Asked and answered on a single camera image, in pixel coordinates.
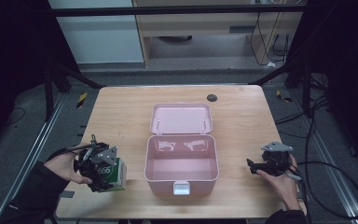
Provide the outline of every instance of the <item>pink box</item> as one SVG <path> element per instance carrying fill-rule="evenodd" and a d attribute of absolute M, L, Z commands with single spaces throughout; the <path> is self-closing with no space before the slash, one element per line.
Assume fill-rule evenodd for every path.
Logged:
<path fill-rule="evenodd" d="M 154 106 L 145 178 L 157 195 L 209 194 L 219 176 L 206 104 Z"/>

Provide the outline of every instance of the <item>box lid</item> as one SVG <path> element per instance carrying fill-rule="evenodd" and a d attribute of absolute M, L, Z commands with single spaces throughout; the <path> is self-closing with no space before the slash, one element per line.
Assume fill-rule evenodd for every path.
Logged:
<path fill-rule="evenodd" d="M 212 128 L 207 104 L 157 104 L 150 123 L 154 134 L 203 134 L 210 133 Z"/>

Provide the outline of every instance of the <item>green box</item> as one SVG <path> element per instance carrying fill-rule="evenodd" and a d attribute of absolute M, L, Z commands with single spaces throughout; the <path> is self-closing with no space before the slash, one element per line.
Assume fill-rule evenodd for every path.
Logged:
<path fill-rule="evenodd" d="M 121 158 L 116 158 L 116 165 L 98 165 L 98 173 L 109 184 L 110 189 L 101 189 L 98 192 L 124 190 L 126 188 L 127 165 Z"/>

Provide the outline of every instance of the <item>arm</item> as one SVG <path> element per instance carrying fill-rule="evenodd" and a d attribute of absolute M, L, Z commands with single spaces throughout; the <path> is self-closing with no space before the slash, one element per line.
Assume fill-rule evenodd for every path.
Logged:
<path fill-rule="evenodd" d="M 19 193 L 5 207 L 0 223 L 44 223 L 52 217 L 60 193 L 70 181 L 78 184 L 91 180 L 74 170 L 76 154 L 58 154 L 45 164 L 38 161 L 28 174 Z"/>
<path fill-rule="evenodd" d="M 292 165 L 297 167 L 292 155 L 290 159 Z M 257 174 L 270 183 L 286 207 L 286 211 L 280 210 L 269 217 L 266 224 L 306 224 L 307 220 L 297 200 L 296 181 L 288 175 L 273 176 L 261 170 L 257 170 Z"/>

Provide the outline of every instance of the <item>gray floor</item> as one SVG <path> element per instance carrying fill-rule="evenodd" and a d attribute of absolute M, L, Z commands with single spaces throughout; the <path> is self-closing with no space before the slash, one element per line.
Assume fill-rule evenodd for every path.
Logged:
<path fill-rule="evenodd" d="M 171 84 L 244 84 L 268 74 L 273 68 L 256 63 L 249 43 L 244 35 L 234 36 L 193 36 L 187 42 L 166 42 L 156 38 L 151 51 L 151 60 L 147 68 L 120 67 L 112 72 L 86 73 L 85 75 L 99 83 L 117 85 L 171 85 Z M 263 87 L 273 117 L 277 119 L 298 113 L 296 103 L 287 103 L 276 95 L 276 90 L 286 92 L 282 86 L 284 76 L 272 80 Z M 57 148 L 77 144 L 84 132 L 93 108 L 98 90 L 93 90 L 83 83 L 71 79 L 73 88 L 69 94 L 61 96 L 55 91 L 55 100 L 63 97 L 61 112 L 54 123 L 48 139 L 38 159 L 44 161 Z M 76 108 L 77 100 L 82 92 L 88 98 L 81 108 Z M 288 91 L 295 98 L 298 90 Z M 314 91 L 316 99 L 321 95 Z M 33 148 L 36 137 L 44 125 L 45 105 L 43 86 L 37 86 L 23 92 L 16 101 L 16 107 L 8 122 L 19 121 L 7 125 L 0 135 L 0 204 L 7 196 L 22 165 Z M 325 147 L 334 158 L 334 162 L 358 183 L 358 158 L 351 156 L 350 145 L 334 119 L 328 107 L 316 113 L 316 127 L 324 140 Z M 305 136 L 308 128 L 303 119 L 280 124 L 282 141 L 295 148 L 298 161 L 303 161 Z M 320 152 L 315 141 L 310 142 L 310 160 L 319 160 Z M 324 167 L 310 166 L 310 182 L 318 198 L 329 207 L 345 214 L 341 199 Z M 315 201 L 309 207 L 313 223 L 357 223 L 340 219 L 325 212 Z M 263 223 L 264 220 L 252 220 L 251 223 Z M 97 221 L 80 221 L 80 223 L 101 223 Z"/>

